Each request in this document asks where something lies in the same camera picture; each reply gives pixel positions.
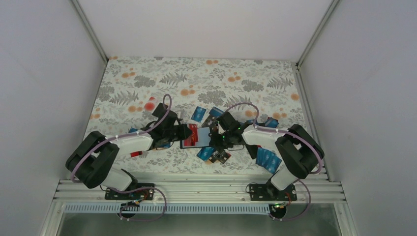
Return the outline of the red striped card back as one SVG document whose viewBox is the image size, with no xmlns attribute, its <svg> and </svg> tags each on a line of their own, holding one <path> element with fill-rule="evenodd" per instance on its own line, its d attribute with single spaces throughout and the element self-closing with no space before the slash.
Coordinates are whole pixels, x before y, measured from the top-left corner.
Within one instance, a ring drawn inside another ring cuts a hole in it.
<svg viewBox="0 0 417 236">
<path fill-rule="evenodd" d="M 193 147 L 198 142 L 198 128 L 195 124 L 189 124 L 188 128 L 191 130 L 191 135 L 184 141 L 184 147 Z"/>
</svg>

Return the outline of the black card holder wallet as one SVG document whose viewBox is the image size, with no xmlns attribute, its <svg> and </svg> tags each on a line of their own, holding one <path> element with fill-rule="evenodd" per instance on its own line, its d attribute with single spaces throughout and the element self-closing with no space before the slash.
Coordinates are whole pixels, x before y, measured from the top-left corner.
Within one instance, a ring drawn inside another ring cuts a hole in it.
<svg viewBox="0 0 417 236">
<path fill-rule="evenodd" d="M 205 148 L 209 146 L 211 141 L 210 128 L 190 128 L 192 130 L 191 136 L 184 141 L 180 142 L 179 147 L 181 149 L 188 148 Z"/>
</svg>

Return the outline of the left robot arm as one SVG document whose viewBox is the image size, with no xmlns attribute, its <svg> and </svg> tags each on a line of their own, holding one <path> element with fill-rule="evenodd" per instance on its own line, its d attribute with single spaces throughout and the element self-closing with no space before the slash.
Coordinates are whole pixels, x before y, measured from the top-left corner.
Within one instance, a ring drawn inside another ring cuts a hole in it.
<svg viewBox="0 0 417 236">
<path fill-rule="evenodd" d="M 99 131 L 89 133 L 65 164 L 74 182 L 81 182 L 89 189 L 103 185 L 116 189 L 124 199 L 133 198 L 137 192 L 135 178 L 128 171 L 114 167 L 114 161 L 120 156 L 184 141 L 192 134 L 187 124 L 181 123 L 165 104 L 159 103 L 152 115 L 157 120 L 127 134 L 107 137 Z"/>
</svg>

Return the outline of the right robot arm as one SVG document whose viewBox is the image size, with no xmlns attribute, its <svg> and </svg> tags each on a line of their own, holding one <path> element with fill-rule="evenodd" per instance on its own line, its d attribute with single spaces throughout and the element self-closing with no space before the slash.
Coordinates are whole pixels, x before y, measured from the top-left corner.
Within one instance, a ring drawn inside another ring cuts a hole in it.
<svg viewBox="0 0 417 236">
<path fill-rule="evenodd" d="M 262 147 L 281 159 L 281 164 L 269 179 L 267 196 L 279 200 L 285 188 L 298 179 L 320 172 L 323 149 L 299 124 L 287 130 L 259 126 L 253 122 L 238 122 L 229 112 L 225 112 L 214 122 L 210 130 L 210 143 L 213 148 L 227 149 L 235 145 L 248 147 L 254 152 Z"/>
</svg>

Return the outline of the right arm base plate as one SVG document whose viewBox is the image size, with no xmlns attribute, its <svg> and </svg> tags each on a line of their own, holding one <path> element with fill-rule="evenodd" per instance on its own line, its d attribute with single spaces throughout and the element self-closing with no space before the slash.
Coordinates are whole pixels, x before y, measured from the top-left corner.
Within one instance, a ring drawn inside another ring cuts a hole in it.
<svg viewBox="0 0 417 236">
<path fill-rule="evenodd" d="M 293 184 L 290 184 L 284 190 L 278 190 L 273 185 L 250 183 L 245 191 L 252 201 L 296 201 L 298 199 Z"/>
</svg>

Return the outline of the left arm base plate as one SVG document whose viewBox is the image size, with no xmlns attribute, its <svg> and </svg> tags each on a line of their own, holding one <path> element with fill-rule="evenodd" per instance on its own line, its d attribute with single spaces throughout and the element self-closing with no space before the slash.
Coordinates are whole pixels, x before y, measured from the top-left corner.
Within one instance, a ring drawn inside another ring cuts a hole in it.
<svg viewBox="0 0 417 236">
<path fill-rule="evenodd" d="M 117 191 L 111 190 L 110 188 L 107 188 L 104 199 L 121 201 L 151 201 L 153 200 L 154 187 L 154 183 L 138 183 L 136 186 L 129 187 L 125 190 L 129 191 L 129 193 L 119 193 Z"/>
</svg>

